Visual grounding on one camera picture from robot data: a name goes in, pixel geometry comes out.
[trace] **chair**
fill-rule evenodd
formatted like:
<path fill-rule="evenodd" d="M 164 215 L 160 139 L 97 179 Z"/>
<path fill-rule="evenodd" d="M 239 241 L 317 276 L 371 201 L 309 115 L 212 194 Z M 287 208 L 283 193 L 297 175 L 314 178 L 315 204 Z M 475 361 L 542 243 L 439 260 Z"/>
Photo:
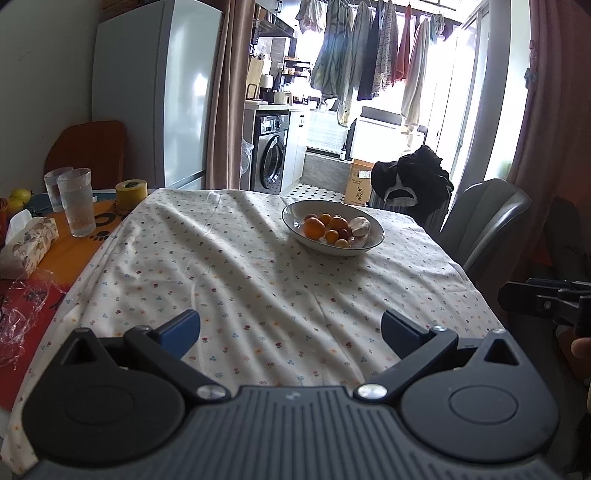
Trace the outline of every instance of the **chair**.
<path fill-rule="evenodd" d="M 505 180 L 477 183 L 458 197 L 437 242 L 475 283 L 530 204 L 525 192 Z"/>
<path fill-rule="evenodd" d="M 66 128 L 45 160 L 44 173 L 60 167 L 89 168 L 94 189 L 114 189 L 123 181 L 125 126 L 119 121 Z"/>

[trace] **person's hand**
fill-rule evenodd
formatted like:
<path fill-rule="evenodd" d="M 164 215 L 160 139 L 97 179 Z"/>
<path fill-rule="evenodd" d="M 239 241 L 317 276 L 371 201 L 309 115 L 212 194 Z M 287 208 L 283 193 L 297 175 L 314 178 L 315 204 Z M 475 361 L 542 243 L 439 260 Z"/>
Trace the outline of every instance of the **person's hand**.
<path fill-rule="evenodd" d="M 578 338 L 570 345 L 570 351 L 577 358 L 591 360 L 591 338 Z"/>

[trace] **metal screw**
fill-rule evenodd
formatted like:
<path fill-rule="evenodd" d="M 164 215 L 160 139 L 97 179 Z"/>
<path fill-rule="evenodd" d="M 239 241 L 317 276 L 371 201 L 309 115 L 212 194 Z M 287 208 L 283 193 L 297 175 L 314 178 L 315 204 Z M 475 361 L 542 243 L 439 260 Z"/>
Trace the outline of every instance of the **metal screw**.
<path fill-rule="evenodd" d="M 357 395 L 361 398 L 365 398 L 367 400 L 379 400 L 380 398 L 384 398 L 388 390 L 383 385 L 378 385 L 376 383 L 368 383 L 365 385 L 361 385 L 357 389 Z"/>
<path fill-rule="evenodd" d="M 201 385 L 197 389 L 197 396 L 204 400 L 219 400 L 226 396 L 226 389 L 221 385 Z"/>

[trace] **kitchen counter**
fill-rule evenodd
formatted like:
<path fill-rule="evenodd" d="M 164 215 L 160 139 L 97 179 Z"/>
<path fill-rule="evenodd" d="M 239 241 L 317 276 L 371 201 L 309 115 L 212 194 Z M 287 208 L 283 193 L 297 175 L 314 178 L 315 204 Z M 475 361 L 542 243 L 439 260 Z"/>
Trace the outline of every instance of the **kitchen counter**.
<path fill-rule="evenodd" d="M 311 110 L 315 107 L 316 103 L 312 105 L 302 105 L 296 103 L 295 105 L 261 105 L 260 103 L 245 103 L 244 110 L 287 110 L 289 112 L 297 112 L 301 110 Z"/>

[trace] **black jacket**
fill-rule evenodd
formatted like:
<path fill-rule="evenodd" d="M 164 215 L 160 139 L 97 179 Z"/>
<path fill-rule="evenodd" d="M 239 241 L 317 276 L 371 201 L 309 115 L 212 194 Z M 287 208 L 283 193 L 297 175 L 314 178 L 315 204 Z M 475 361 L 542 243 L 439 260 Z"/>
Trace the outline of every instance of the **black jacket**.
<path fill-rule="evenodd" d="M 453 192 L 449 173 L 441 168 L 441 158 L 426 145 L 397 161 L 376 162 L 371 176 L 372 188 L 388 205 L 394 205 L 403 198 L 416 197 L 416 205 L 407 207 L 405 213 L 421 226 L 425 225 L 429 215 L 450 199 Z M 394 190 L 385 198 L 387 190 L 396 185 L 397 176 L 401 184 L 412 192 Z"/>

